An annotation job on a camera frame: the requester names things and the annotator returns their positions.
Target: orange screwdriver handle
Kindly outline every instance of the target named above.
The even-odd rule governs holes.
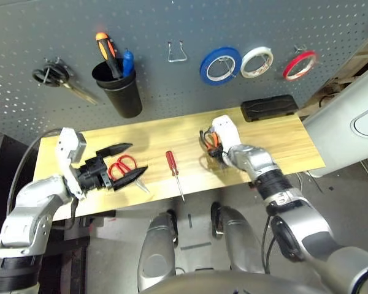
[[[176,161],[174,160],[172,151],[166,151],[165,155],[167,159],[167,164],[169,164],[169,168],[172,171],[172,176],[177,176],[178,170],[177,170]]]
[[[104,57],[106,63],[112,71],[113,78],[120,78],[121,71],[116,59],[116,52],[111,41],[109,40],[108,35],[104,32],[99,32],[96,34],[96,41],[99,47],[99,51],[101,51],[102,56]]]

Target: wooden table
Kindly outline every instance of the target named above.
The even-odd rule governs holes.
[[[116,192],[101,189],[87,194],[79,203],[77,216],[100,213],[125,206],[151,202],[179,195],[176,180],[167,166],[165,152],[171,150],[177,161],[184,194],[249,182],[246,173],[235,168],[219,169],[199,144],[199,130],[206,130],[213,118],[229,115],[237,126],[242,143],[266,148],[285,174],[324,167],[324,163],[296,115],[256,122],[245,122],[240,108],[198,113],[157,121],[83,132],[87,147],[82,159],[116,143],[133,143],[126,151],[138,166],[148,165],[141,177],[150,190],[147,194],[135,184]],[[60,173],[55,157],[57,137],[42,139],[34,179]],[[116,157],[106,158],[109,166]],[[61,207],[54,220],[70,218],[70,206]]]

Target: black cup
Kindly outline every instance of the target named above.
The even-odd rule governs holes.
[[[119,67],[123,70],[121,58],[118,58]],[[119,80],[113,78],[112,71],[106,62],[98,64],[92,71],[97,85],[102,88],[110,99],[117,112],[124,118],[134,118],[142,112],[142,102],[136,85],[135,69],[128,77]]]

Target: red scissors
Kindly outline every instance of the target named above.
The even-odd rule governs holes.
[[[134,168],[137,168],[137,164],[136,164],[136,160],[135,158],[133,158],[132,156],[130,155],[127,155],[127,154],[124,154],[122,156],[120,156],[116,162],[114,164],[112,164],[109,169],[108,169],[108,175],[109,175],[109,178],[111,178],[112,180],[117,180],[116,177],[113,176],[112,174],[112,169],[113,168],[117,168],[121,174],[124,176],[127,172],[130,172],[132,169],[134,168],[130,168],[128,165],[126,165],[124,162],[123,162],[123,159],[128,159],[130,161],[133,162],[134,164]],[[146,193],[150,193],[150,191],[147,189],[147,187],[145,186],[145,184],[139,179],[137,178],[135,180],[135,184],[141,188],[144,192]]]

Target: pegboard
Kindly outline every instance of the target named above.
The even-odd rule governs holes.
[[[135,56],[144,109],[119,116],[91,76],[102,61],[94,41],[105,31],[120,52]],[[236,107],[245,100],[291,94],[302,106],[368,38],[368,0],[5,0],[0,1],[0,131],[29,143],[43,130],[98,129],[152,119]],[[185,62],[168,63],[179,41]],[[305,77],[282,78],[305,45],[320,63]],[[274,63],[262,76],[238,75],[222,86],[199,76],[203,58],[232,46],[243,56],[258,46],[272,49]],[[38,86],[31,72],[44,58],[59,56],[75,73],[74,84],[93,93],[97,106],[64,88]]]

